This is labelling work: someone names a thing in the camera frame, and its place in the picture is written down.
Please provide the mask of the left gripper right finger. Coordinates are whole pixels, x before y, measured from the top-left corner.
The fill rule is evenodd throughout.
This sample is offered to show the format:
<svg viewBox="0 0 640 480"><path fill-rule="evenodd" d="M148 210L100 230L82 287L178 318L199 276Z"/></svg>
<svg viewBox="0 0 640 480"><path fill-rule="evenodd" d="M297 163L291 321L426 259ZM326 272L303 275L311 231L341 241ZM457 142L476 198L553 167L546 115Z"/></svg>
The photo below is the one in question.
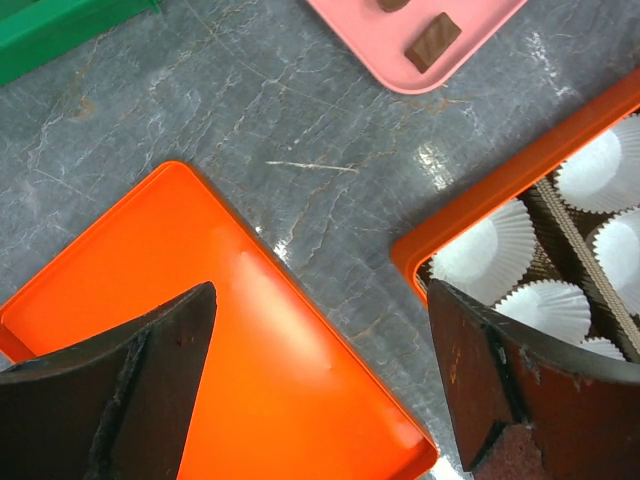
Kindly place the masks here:
<svg viewBox="0 0 640 480"><path fill-rule="evenodd" d="M636 479L639 367L433 280L428 310L462 468L477 479Z"/></svg>

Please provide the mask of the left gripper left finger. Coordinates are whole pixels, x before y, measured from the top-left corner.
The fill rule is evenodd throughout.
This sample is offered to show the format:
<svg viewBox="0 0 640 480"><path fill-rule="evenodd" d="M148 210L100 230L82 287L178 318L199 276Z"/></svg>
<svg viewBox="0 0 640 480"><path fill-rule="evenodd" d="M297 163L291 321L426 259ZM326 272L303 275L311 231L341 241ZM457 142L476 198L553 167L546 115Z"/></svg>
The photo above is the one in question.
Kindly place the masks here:
<svg viewBox="0 0 640 480"><path fill-rule="evenodd" d="M201 283L2 371L2 478L176 478L216 310Z"/></svg>

